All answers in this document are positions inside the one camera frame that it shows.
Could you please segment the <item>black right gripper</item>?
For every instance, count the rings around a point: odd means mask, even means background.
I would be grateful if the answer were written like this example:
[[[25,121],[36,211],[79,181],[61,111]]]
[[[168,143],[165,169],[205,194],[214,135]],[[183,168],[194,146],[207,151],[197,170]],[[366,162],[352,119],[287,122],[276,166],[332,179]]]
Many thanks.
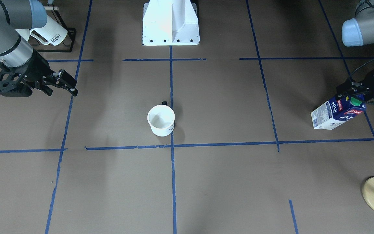
[[[54,72],[46,59],[33,50],[30,60],[25,64],[22,83],[30,89],[38,89],[47,96],[52,96],[53,90],[45,83],[46,78],[53,76],[53,86],[67,90],[73,97],[78,95],[77,80],[67,71]]]

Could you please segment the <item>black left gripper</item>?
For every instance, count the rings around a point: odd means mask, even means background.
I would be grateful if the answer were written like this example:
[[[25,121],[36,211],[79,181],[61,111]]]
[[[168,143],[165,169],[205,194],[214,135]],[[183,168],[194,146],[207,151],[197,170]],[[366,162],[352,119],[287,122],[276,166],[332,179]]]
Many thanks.
[[[363,94],[364,103],[374,105],[374,69],[370,71],[365,78],[360,82],[345,81],[336,87],[336,97],[343,97],[348,95],[356,95],[358,93],[367,92]]]

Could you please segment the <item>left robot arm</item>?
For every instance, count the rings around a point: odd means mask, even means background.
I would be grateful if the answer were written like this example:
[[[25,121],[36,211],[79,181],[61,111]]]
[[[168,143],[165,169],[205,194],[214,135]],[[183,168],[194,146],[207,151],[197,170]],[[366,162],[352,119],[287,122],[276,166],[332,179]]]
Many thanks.
[[[374,0],[361,0],[356,6],[354,18],[342,26],[342,40],[345,46],[364,46],[374,44]],[[362,94],[364,102],[374,106],[374,69],[360,82],[347,80],[337,86],[335,97],[354,97]]]

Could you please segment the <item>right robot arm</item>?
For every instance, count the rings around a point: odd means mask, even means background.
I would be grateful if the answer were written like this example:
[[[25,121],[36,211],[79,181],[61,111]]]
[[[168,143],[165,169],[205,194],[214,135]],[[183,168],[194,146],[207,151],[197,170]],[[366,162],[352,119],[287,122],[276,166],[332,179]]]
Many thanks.
[[[77,80],[67,71],[53,71],[46,59],[19,30],[28,29],[45,45],[59,45],[68,31],[50,16],[38,0],[0,0],[0,95],[29,97],[33,89],[52,95],[50,86],[77,96]]]

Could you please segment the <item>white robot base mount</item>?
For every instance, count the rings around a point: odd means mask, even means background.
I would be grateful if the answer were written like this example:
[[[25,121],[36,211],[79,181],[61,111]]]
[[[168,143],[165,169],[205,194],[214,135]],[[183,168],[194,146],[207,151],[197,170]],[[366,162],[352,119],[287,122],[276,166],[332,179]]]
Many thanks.
[[[143,5],[144,46],[196,46],[200,42],[197,0],[150,0]]]

